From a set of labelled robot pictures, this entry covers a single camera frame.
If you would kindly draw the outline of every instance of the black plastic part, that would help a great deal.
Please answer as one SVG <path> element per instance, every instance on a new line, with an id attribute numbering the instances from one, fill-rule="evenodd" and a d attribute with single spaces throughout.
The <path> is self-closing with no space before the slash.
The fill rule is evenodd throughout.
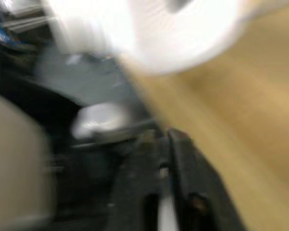
<path id="1" fill-rule="evenodd" d="M 157 216 L 148 216 L 149 212 L 157 213 L 159 195 L 159 152 L 155 140 L 154 133 L 145 133 L 120 167 L 106 231 L 146 231 L 148 224 L 155 226 L 152 219 L 157 220 Z"/>
<path id="2" fill-rule="evenodd" d="M 174 172 L 177 175 L 177 191 L 188 200 L 191 207 L 199 210 L 202 221 L 207 225 L 214 223 L 210 229 L 200 230 L 244 231 L 245 227 L 221 178 L 200 150 L 192 144 L 188 135 L 181 131 L 171 129 L 168 136 L 176 166 Z"/>
<path id="3" fill-rule="evenodd" d="M 116 151 L 119 145 L 67 149 L 55 155 L 56 221 L 77 217 L 91 217 L 94 221 L 96 215 L 107 218 L 112 185 L 123 159 Z"/>

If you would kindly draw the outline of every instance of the wooden table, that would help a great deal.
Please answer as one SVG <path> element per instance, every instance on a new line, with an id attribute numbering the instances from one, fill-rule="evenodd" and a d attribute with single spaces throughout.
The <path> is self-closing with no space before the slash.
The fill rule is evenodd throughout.
<path id="1" fill-rule="evenodd" d="M 187 72 L 153 78 L 125 66 L 157 117 L 220 172 L 248 229 L 289 231 L 289 8 Z"/>

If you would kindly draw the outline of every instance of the wooden surface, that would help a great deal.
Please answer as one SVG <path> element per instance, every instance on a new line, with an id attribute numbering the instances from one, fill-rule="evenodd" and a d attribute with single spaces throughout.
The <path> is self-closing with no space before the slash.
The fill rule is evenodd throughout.
<path id="1" fill-rule="evenodd" d="M 289 231 L 289 9 L 187 72 L 153 78 L 126 66 L 152 111 L 218 169 L 248 229 Z"/>

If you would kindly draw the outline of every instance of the white object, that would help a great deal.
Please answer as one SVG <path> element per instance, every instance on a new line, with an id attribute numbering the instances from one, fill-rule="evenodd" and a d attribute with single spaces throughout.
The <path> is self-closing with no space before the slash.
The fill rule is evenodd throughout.
<path id="1" fill-rule="evenodd" d="M 126 128 L 131 123 L 128 111 L 114 103 L 100 103 L 78 112 L 71 133 L 76 139 L 96 139 Z"/>
<path id="2" fill-rule="evenodd" d="M 82 58 L 82 55 L 81 54 L 74 54 L 74 55 L 71 55 L 67 61 L 66 61 L 66 65 L 76 65 L 80 62 Z"/>
<path id="3" fill-rule="evenodd" d="M 16 13 L 38 3 L 39 0 L 0 0 L 0 8 L 4 12 Z"/>
<path id="4" fill-rule="evenodd" d="M 241 33 L 243 0 L 44 0 L 58 44 L 67 52 L 128 54 L 148 71 L 167 73 L 203 63 Z"/>

